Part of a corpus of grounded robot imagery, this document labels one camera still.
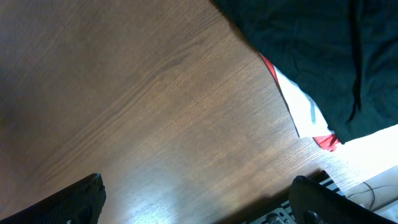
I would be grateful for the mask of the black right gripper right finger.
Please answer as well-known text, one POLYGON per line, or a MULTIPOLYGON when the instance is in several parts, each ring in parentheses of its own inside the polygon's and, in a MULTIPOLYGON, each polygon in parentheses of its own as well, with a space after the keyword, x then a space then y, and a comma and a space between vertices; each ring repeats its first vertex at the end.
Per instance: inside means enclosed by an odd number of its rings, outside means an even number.
POLYGON ((290 186, 289 202, 297 223, 394 223, 302 175, 290 186))

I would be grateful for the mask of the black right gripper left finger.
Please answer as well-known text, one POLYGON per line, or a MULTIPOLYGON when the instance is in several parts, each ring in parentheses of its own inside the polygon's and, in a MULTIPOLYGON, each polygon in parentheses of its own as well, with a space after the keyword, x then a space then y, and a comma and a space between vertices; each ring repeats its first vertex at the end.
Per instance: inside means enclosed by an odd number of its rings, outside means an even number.
POLYGON ((105 201, 102 177, 93 173, 1 220, 1 224, 97 224, 105 201))

